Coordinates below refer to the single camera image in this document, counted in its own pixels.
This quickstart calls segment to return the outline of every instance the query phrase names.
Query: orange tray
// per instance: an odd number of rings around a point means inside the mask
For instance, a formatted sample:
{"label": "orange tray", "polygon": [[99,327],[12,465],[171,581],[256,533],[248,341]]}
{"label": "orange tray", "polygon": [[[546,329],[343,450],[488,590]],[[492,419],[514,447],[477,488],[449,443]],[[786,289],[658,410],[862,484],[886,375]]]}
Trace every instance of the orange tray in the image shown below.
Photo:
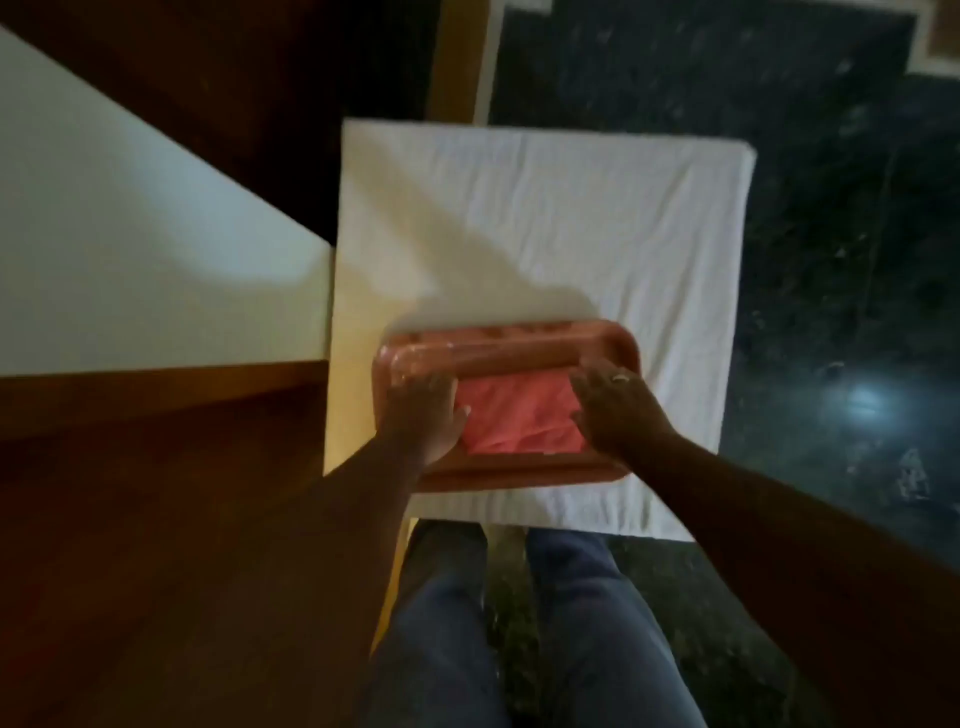
{"label": "orange tray", "polygon": [[[575,367],[600,356],[640,371],[633,335],[613,321],[518,324],[400,334],[387,339],[373,361],[377,423],[387,392],[408,376],[450,372],[459,379]],[[420,479],[420,493],[488,491],[617,480],[628,471],[593,450],[576,453],[467,454],[459,443]]]}

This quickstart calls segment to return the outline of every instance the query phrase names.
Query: marble floor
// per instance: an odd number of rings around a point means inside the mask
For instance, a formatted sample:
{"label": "marble floor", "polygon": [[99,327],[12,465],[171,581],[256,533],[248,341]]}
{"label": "marble floor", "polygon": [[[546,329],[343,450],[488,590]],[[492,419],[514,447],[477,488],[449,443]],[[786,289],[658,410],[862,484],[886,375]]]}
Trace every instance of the marble floor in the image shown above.
{"label": "marble floor", "polygon": [[[721,453],[960,570],[960,82],[904,73],[914,22],[768,0],[508,11],[491,124],[753,144]],[[710,725],[827,721],[696,546],[614,551]],[[523,712],[518,573],[491,613]]]}

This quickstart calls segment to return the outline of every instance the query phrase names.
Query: person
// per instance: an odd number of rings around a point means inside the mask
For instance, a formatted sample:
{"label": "person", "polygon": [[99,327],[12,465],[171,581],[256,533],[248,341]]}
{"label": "person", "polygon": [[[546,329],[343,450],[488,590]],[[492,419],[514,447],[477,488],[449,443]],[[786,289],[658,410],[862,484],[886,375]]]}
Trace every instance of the person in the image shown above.
{"label": "person", "polygon": [[[960,579],[689,442],[640,376],[589,361],[571,382],[588,442],[658,493],[842,721],[955,721]],[[410,494],[468,416],[454,409],[455,388],[429,376],[395,389],[376,435],[175,599],[72,721],[507,725],[484,638],[476,524],[418,524],[370,657]],[[526,549],[545,725],[704,724],[603,538],[531,529]]]}

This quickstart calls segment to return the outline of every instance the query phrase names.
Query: white wall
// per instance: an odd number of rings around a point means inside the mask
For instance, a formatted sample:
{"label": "white wall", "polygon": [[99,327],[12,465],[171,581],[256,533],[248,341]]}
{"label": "white wall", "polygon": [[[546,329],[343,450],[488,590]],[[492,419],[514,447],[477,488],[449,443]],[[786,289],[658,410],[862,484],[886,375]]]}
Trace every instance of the white wall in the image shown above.
{"label": "white wall", "polygon": [[326,358],[331,258],[0,28],[0,376]]}

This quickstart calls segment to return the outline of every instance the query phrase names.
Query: leg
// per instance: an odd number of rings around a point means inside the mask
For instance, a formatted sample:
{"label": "leg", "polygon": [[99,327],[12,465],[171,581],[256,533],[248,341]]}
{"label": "leg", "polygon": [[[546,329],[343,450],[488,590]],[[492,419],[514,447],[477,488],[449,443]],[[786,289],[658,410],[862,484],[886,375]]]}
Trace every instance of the leg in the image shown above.
{"label": "leg", "polygon": [[531,528],[545,725],[703,728],[653,613],[603,537]]}
{"label": "leg", "polygon": [[486,569],[487,539],[477,523],[417,524],[358,705],[359,726],[509,724],[483,619]]}

